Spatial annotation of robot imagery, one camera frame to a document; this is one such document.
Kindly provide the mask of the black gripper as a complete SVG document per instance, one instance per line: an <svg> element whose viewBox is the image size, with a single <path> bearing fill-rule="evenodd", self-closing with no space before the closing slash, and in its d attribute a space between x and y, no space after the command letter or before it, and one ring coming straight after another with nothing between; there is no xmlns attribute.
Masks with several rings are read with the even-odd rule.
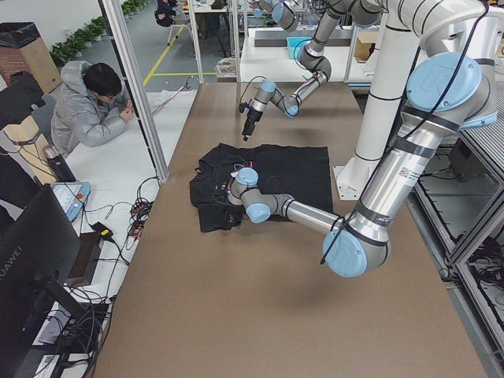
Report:
<svg viewBox="0 0 504 378"><path fill-rule="evenodd" d="M246 121L243 126L243 131L242 135L243 136L252 136L256 123L261 119L263 112L256 109L256 106L254 106L252 103L248 102L240 102L239 103L239 112L244 113L245 109L247 109L246 112Z"/></svg>
<svg viewBox="0 0 504 378"><path fill-rule="evenodd" d="M215 186L213 204L217 215L218 227L236 227L241 225L241 206L232 204L228 199L225 184Z"/></svg>

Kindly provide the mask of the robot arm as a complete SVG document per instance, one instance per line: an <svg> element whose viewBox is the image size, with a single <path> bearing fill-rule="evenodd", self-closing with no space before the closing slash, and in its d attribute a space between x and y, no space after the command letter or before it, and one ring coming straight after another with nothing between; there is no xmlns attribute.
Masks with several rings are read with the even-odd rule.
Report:
<svg viewBox="0 0 504 378"><path fill-rule="evenodd" d="M280 215L323 232L322 262L354 277L387 260L389 227L442 140L496 122L494 58L503 11L485 1L328 1L298 54L310 79L290 95L263 80L239 107L246 114L244 137L268 104L294 117L328 82L332 68L324 48L345 15L362 28L380 24L383 30L358 144L337 178L341 190L357 195L353 210L340 216L287 194L264 194L252 168L232 175L227 195L254 223Z"/></svg>
<svg viewBox="0 0 504 378"><path fill-rule="evenodd" d="M242 131L244 140L252 136L256 123L269 103L284 115L296 117L303 101L328 82L332 75L332 66L324 56L324 48L344 15L350 14L355 24L366 28L376 24L383 12L383 8L372 1L324 1L321 9L323 14L313 37L300 46L295 55L298 65L311 72L312 76L290 95L283 94L276 83L264 77L255 96L248 102L239 103L239 112L246 113Z"/></svg>

